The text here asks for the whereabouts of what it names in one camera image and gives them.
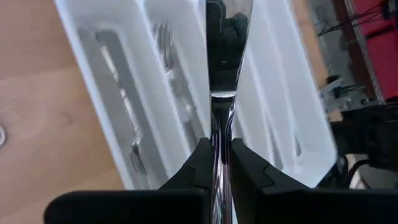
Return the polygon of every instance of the wooden table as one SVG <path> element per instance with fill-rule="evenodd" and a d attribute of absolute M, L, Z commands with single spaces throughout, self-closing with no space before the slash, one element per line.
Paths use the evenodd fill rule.
<path fill-rule="evenodd" d="M 306 0 L 293 0 L 318 83 L 327 72 Z M 56 196 L 122 189 L 51 0 L 0 3 L 0 223 L 42 223 Z"/>

